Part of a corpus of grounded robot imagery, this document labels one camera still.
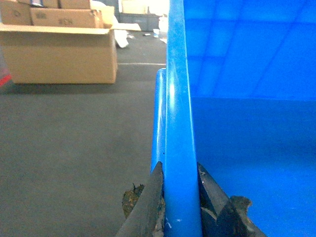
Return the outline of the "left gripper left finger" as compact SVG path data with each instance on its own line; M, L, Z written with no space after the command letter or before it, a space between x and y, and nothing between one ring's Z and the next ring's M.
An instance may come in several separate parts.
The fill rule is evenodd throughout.
M124 192L121 207L125 221L117 237L163 237L165 201L163 198L163 170L159 161L147 184L140 184Z

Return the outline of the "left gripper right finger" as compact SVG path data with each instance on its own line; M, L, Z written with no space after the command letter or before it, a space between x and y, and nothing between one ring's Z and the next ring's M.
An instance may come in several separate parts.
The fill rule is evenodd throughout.
M229 197L209 172L197 164L202 234L204 237L265 237L248 217L252 201Z

